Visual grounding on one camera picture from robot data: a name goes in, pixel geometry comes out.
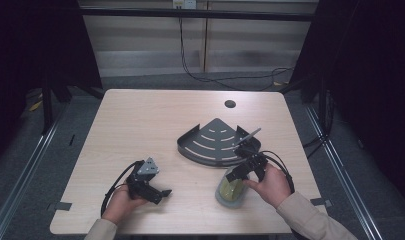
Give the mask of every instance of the hand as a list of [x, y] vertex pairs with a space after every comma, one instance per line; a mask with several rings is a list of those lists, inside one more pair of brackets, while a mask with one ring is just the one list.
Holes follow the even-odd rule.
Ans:
[[118, 225], [124, 218], [130, 215], [137, 207], [146, 204], [148, 201], [139, 196], [130, 199], [127, 184], [116, 189], [112, 194], [111, 201], [102, 215], [102, 219]]
[[244, 180], [243, 184], [255, 190], [265, 202], [274, 208], [277, 208], [291, 194], [284, 173], [269, 163], [265, 166], [265, 176], [261, 182]]

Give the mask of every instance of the semicircular tray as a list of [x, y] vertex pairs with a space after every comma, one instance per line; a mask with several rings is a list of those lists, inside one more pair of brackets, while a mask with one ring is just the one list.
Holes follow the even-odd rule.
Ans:
[[[234, 143], [249, 135], [243, 128], [237, 126], [235, 131], [219, 118], [215, 118], [202, 129], [199, 127], [200, 124], [177, 140], [181, 155], [197, 163], [214, 167], [233, 166], [245, 160], [234, 153], [236, 147]], [[259, 140], [252, 137], [249, 141], [259, 150], [261, 147]]]

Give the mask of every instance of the sleeve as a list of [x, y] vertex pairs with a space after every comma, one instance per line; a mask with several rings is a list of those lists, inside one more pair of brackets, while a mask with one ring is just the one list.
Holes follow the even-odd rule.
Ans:
[[105, 219], [98, 219], [84, 240], [111, 240], [116, 233], [117, 225]]
[[357, 239], [342, 224], [320, 212], [295, 192], [277, 208], [277, 213], [299, 234], [309, 239]]

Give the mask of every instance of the black curtain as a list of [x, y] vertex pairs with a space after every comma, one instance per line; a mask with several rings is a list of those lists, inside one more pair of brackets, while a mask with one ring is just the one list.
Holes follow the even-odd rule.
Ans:
[[405, 197], [405, 0], [320, 0], [290, 83], [312, 73], [302, 98], [311, 101], [323, 77], [342, 116]]
[[79, 5], [76, 0], [0, 1], [0, 153], [27, 92], [42, 87], [45, 74], [60, 101], [69, 100], [68, 85], [102, 87], [83, 17], [57, 14], [59, 7]]

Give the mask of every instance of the metal frame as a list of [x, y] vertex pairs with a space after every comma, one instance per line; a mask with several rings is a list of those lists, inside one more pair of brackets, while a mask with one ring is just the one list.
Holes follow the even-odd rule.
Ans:
[[241, 11], [164, 9], [164, 8], [151, 8], [151, 9], [107, 8], [107, 7], [86, 7], [86, 6], [82, 6], [79, 9], [34, 8], [31, 11], [32, 13], [80, 14], [87, 16], [246, 19], [246, 20], [272, 20], [272, 21], [297, 21], [297, 22], [310, 22], [314, 20], [315, 17], [315, 14], [310, 13], [241, 12]]
[[[311, 123], [315, 131], [317, 132], [317, 135], [319, 137], [324, 136], [323, 130], [319, 123], [319, 118], [314, 108], [310, 106], [307, 107], [306, 110]], [[340, 183], [342, 184], [343, 189], [345, 190], [346, 195], [349, 198], [349, 201], [351, 202], [352, 207], [354, 208], [355, 214], [357, 215], [361, 226], [364, 228], [364, 231], [367, 234], [368, 239], [383, 239], [376, 225], [376, 222], [373, 219], [373, 216], [370, 214], [370, 211], [367, 209], [364, 201], [355, 188], [351, 177], [345, 169], [345, 165], [337, 154], [337, 151], [330, 139], [326, 139], [323, 142], [323, 147], [326, 151], [327, 156], [329, 157], [330, 163], [332, 164]]]
[[12, 220], [21, 200], [30, 184], [34, 173], [46, 152], [47, 147], [52, 141], [55, 135], [56, 129], [58, 128], [58, 123], [62, 119], [63, 114], [68, 108], [68, 104], [64, 104], [58, 117], [53, 122], [52, 126], [47, 130], [47, 133], [40, 137], [40, 140], [33, 151], [27, 165], [19, 176], [14, 188], [9, 194], [3, 206], [0, 208], [0, 239], [2, 239], [5, 234], [6, 229], [10, 221]]

